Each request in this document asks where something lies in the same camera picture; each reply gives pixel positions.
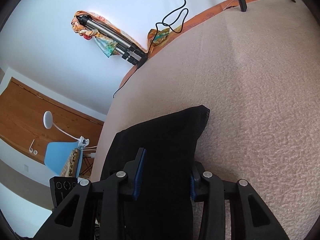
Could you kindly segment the black garment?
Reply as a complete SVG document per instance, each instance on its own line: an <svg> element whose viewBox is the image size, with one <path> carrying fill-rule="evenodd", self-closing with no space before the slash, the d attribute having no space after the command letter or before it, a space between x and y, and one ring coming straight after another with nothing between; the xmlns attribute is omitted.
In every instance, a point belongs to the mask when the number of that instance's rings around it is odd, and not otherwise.
<svg viewBox="0 0 320 240"><path fill-rule="evenodd" d="M118 132L108 150L100 179L121 171L146 150L140 194L120 204L121 239L192 239L191 172L197 140L210 110L190 107Z"/></svg>

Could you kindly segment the patterned cloth on chair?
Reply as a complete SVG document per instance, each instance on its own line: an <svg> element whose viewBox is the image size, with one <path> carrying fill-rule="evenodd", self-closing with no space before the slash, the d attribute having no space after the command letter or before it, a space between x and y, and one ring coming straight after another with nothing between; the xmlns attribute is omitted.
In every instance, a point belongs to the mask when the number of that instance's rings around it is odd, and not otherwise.
<svg viewBox="0 0 320 240"><path fill-rule="evenodd" d="M80 150L78 148L73 149L61 170L60 176L76 177L79 158L80 158Z"/></svg>

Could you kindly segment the light blue chair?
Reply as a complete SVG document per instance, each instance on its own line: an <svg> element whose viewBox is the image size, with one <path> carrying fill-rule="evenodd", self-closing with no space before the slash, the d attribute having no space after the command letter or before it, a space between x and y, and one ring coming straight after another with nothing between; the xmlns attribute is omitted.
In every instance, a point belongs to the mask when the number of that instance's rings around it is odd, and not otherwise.
<svg viewBox="0 0 320 240"><path fill-rule="evenodd" d="M82 147L78 142L50 142L44 156L44 164L54 173L60 174L72 150L79 150L80 157L76 166L76 178L79 177L83 158Z"/></svg>

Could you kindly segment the white desk lamp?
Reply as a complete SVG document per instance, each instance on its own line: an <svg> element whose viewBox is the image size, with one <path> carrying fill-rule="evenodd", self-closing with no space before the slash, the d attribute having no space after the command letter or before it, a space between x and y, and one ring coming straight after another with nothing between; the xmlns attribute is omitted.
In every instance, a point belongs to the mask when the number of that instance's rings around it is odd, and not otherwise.
<svg viewBox="0 0 320 240"><path fill-rule="evenodd" d="M90 140L84 138L83 136L80 136L79 138L65 132L63 129L61 129L59 126L57 126L54 122L53 122L53 114L51 111L45 111L44 115L43 115L43 124L44 127L46 129L51 129L53 126L59 130L60 132L62 132L63 134L67 135L68 137L76 140L78 142L78 146L82 146L82 147L86 147L89 145Z"/></svg>

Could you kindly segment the folded silver tripod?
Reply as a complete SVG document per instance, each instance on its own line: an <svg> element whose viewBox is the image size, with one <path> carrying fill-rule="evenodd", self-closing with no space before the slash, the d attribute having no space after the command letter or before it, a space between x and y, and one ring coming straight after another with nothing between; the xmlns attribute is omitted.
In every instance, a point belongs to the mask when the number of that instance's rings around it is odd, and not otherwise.
<svg viewBox="0 0 320 240"><path fill-rule="evenodd" d="M148 54L146 52L107 24L98 23L88 14L76 16L76 19L81 26L91 31L104 54L108 56L120 55L122 59L137 68L147 61Z"/></svg>

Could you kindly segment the beige fleece blanket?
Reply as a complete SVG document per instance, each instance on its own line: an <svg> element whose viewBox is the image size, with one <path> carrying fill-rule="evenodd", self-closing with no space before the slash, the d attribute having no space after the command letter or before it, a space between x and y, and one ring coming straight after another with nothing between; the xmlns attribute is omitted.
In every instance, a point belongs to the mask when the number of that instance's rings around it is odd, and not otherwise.
<svg viewBox="0 0 320 240"><path fill-rule="evenodd" d="M204 105L195 158L247 180L290 239L319 217L319 25L302 0L227 9L165 46L116 93L98 142L100 179L116 133Z"/></svg>

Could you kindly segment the colourful scarf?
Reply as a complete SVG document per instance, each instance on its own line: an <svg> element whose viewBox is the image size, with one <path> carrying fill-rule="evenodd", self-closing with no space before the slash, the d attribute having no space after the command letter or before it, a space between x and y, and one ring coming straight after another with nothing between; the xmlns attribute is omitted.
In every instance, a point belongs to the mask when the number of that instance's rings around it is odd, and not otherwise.
<svg viewBox="0 0 320 240"><path fill-rule="evenodd" d="M147 35L148 48L143 48L130 35L113 25L106 18L87 11L77 11L71 21L72 29L86 40L93 39L97 46L107 56L119 55L119 47L131 51L140 57L149 55L153 49L163 43L169 36L170 28L163 30L151 29Z"/></svg>

